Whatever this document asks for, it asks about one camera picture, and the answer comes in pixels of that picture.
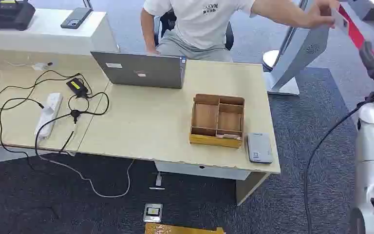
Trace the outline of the person's left hand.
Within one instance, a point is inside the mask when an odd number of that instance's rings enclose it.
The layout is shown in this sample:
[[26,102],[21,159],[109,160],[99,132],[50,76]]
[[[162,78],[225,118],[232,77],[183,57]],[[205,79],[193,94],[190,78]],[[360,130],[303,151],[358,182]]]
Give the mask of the person's left hand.
[[319,26],[335,27],[335,19],[332,17],[332,10],[340,6],[338,0],[314,0],[307,11],[307,24],[309,29]]

